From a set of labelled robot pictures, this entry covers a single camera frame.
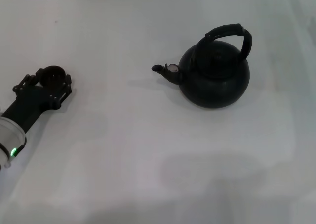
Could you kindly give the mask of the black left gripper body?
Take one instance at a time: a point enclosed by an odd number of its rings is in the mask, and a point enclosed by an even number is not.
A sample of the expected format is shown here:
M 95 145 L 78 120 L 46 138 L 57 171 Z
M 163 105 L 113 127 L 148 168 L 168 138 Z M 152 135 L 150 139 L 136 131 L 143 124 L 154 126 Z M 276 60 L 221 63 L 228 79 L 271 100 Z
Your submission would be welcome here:
M 61 107 L 60 97 L 60 89 L 27 86 L 18 93 L 15 101 L 2 116 L 14 121 L 24 132 L 27 132 L 42 113 Z

